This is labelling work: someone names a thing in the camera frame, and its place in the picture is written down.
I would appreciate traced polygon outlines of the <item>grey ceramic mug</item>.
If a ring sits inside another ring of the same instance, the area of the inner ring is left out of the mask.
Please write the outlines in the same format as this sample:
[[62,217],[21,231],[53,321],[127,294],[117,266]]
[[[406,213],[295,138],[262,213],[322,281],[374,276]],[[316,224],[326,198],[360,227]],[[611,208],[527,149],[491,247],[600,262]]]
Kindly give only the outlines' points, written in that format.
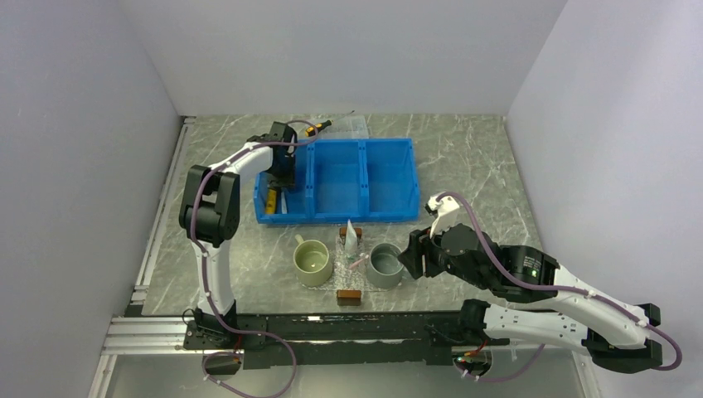
[[393,289],[397,286],[405,269],[399,262],[401,250],[390,243],[376,245],[370,253],[366,266],[366,279],[380,289]]

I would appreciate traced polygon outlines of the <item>blue three-compartment plastic bin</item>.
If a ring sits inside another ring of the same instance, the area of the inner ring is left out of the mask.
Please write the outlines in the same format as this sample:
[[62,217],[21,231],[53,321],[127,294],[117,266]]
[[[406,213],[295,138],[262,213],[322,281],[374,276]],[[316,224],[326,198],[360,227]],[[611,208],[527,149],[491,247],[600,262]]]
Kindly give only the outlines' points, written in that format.
[[414,221],[420,186],[409,138],[322,139],[295,151],[295,186],[287,188],[288,213],[278,198],[265,213],[269,174],[255,180],[255,217],[264,225]]

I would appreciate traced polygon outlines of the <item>white teal toothpaste tube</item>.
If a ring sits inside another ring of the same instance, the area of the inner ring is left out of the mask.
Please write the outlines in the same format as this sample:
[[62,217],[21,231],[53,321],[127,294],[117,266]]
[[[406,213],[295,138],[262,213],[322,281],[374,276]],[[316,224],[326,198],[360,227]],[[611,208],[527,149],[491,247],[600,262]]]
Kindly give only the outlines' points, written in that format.
[[346,232],[344,234],[344,253],[349,263],[353,262],[359,250],[359,237],[350,220],[347,221]]

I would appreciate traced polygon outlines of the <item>clear toothbrush holder brown ends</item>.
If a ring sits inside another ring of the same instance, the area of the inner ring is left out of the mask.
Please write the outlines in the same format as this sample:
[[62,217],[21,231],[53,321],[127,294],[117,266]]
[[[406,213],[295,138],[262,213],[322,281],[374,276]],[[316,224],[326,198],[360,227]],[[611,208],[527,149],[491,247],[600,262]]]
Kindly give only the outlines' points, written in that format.
[[362,265],[367,255],[363,251],[362,231],[349,221],[339,230],[335,249],[335,290],[339,307],[361,305]]

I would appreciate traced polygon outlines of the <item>light green ceramic mug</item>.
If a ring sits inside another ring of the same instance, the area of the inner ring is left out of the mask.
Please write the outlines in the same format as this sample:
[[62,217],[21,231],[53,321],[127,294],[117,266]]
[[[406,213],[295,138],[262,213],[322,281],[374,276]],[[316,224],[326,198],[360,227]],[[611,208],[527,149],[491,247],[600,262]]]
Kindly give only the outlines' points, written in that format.
[[296,235],[295,240],[298,245],[293,264],[298,282],[308,287],[326,283],[333,271],[327,246],[319,240],[305,240],[301,235]]

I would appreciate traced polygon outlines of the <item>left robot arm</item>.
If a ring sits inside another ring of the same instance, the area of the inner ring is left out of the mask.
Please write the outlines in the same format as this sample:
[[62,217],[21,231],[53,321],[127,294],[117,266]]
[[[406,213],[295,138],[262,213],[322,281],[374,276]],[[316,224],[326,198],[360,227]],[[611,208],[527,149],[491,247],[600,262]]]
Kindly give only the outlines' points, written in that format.
[[295,130],[275,122],[268,133],[248,138],[229,157],[187,172],[179,225],[191,241],[198,269],[194,323],[218,348],[231,346],[239,333],[230,286],[230,241],[240,224],[241,184],[262,172],[275,182],[293,182],[297,145]]

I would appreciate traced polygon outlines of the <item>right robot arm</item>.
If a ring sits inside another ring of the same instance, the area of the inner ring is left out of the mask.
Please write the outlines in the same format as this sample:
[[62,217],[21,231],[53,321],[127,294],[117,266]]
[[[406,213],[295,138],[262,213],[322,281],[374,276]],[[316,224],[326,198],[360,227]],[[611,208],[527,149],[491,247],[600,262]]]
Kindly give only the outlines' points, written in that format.
[[427,329],[444,344],[522,340],[588,355],[623,374],[660,369],[662,345],[648,325],[661,322],[651,303],[622,303],[573,276],[556,259],[527,245],[499,245],[464,224],[431,235],[410,232],[397,257],[413,279],[450,274],[501,299],[463,301],[458,318]]

